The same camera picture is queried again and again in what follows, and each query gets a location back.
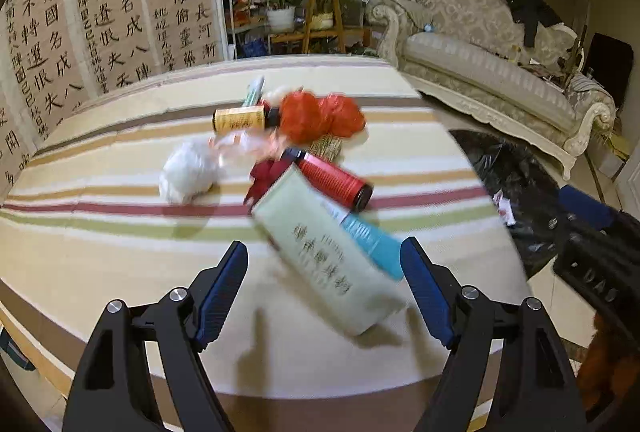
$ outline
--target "blue gripper pad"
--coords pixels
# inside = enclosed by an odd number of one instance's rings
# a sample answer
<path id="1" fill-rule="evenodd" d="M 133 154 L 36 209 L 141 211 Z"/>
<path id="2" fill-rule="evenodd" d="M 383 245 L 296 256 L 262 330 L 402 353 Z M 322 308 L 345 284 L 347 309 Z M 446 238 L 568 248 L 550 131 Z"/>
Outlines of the blue gripper pad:
<path id="1" fill-rule="evenodd" d="M 231 256 L 225 257 L 218 266 L 222 271 L 198 311 L 200 325 L 195 340 L 203 349 L 220 336 L 226 316 L 244 279 L 248 262 L 246 246 L 238 243 Z"/>
<path id="2" fill-rule="evenodd" d="M 563 209 L 573 212 L 595 230 L 600 231 L 613 224 L 613 209 L 570 185 L 560 189 L 558 200 Z"/>
<path id="3" fill-rule="evenodd" d="M 410 239 L 400 246 L 400 265 L 431 336 L 449 349 L 454 338 L 449 304 Z"/>

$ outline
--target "dark red cloth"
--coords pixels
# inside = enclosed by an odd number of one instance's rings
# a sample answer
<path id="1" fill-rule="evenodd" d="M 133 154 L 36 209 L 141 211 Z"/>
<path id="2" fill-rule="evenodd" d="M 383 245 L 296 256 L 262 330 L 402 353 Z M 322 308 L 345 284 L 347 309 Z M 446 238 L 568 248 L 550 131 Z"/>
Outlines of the dark red cloth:
<path id="1" fill-rule="evenodd" d="M 251 171 L 251 177 L 254 178 L 254 184 L 249 189 L 244 197 L 244 204 L 250 202 L 250 206 L 253 207 L 271 188 L 271 185 L 276 183 L 278 178 L 282 176 L 287 168 L 292 164 L 291 160 L 280 159 L 275 161 L 273 159 L 266 159 L 259 163 L 256 163 Z"/>

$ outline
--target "wooden stool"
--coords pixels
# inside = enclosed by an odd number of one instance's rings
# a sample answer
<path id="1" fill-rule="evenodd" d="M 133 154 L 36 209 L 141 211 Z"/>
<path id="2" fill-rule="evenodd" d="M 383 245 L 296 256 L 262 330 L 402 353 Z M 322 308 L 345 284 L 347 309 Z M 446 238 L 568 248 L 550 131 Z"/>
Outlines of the wooden stool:
<path id="1" fill-rule="evenodd" d="M 335 26 L 333 30 L 322 30 L 317 32 L 317 37 L 338 37 L 338 48 L 340 53 L 347 53 L 344 47 L 344 26 L 342 25 L 342 10 L 340 9 L 340 0 L 332 0 L 334 2 L 334 17 Z M 311 18 L 314 14 L 314 7 L 316 6 L 316 0 L 309 0 L 309 4 L 306 7 L 306 19 L 305 19 L 305 38 L 302 40 L 302 53 L 309 53 L 309 41 L 311 39 Z"/>
<path id="2" fill-rule="evenodd" d="M 371 30 L 369 28 L 345 28 L 342 24 L 342 11 L 340 9 L 340 0 L 332 0 L 334 4 L 334 17 L 335 17 L 335 26 L 331 30 L 311 30 L 311 18 L 314 14 L 314 7 L 316 6 L 316 0 L 309 0 L 308 7 L 306 8 L 306 18 L 305 18 L 305 31 L 304 32 L 293 32 L 292 34 L 271 34 L 269 35 L 269 53 L 271 54 L 271 43 L 272 42 L 291 42 L 294 40 L 302 41 L 302 53 L 309 53 L 309 43 L 313 38 L 322 38 L 322 37 L 337 37 L 338 38 L 338 48 L 341 53 L 347 53 L 347 50 L 344 45 L 344 35 L 359 35 L 363 38 L 363 45 L 370 45 L 371 38 Z"/>

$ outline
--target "sofa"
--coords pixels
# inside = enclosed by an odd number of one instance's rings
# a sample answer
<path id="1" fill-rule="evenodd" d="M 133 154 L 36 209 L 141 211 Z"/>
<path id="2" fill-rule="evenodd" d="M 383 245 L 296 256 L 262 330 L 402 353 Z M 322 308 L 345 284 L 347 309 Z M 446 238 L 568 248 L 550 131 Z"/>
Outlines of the sofa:
<path id="1" fill-rule="evenodd" d="M 539 24 L 535 46 L 524 48 L 524 26 L 513 21 L 504 0 L 366 3 L 367 22 L 385 26 L 378 55 L 414 88 L 553 156 L 566 181 L 591 132 L 612 130 L 613 99 L 579 69 L 562 89 L 518 65 L 533 59 L 560 73 L 558 59 L 570 57 L 576 38 L 564 24 Z M 427 24 L 432 32 L 424 30 Z"/>

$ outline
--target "metal screw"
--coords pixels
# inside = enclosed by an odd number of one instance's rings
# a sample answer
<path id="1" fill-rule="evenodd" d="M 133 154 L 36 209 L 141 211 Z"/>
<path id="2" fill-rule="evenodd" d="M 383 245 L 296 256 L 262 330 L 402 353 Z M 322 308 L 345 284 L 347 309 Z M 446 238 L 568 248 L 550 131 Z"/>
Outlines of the metal screw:
<path id="1" fill-rule="evenodd" d="M 467 300 L 475 300 L 480 296 L 480 293 L 473 286 L 465 286 L 462 288 L 462 297 Z"/>
<path id="2" fill-rule="evenodd" d="M 542 302 L 535 297 L 527 298 L 527 306 L 533 311 L 539 311 L 542 309 Z"/>
<path id="3" fill-rule="evenodd" d="M 177 287 L 176 289 L 173 289 L 169 294 L 169 298 L 174 302 L 179 302 L 180 300 L 184 299 L 186 296 L 187 296 L 187 290 L 185 290 L 185 288 L 183 287 Z"/>
<path id="4" fill-rule="evenodd" d="M 122 309 L 122 300 L 112 300 L 107 304 L 107 311 L 109 313 L 117 313 Z"/>

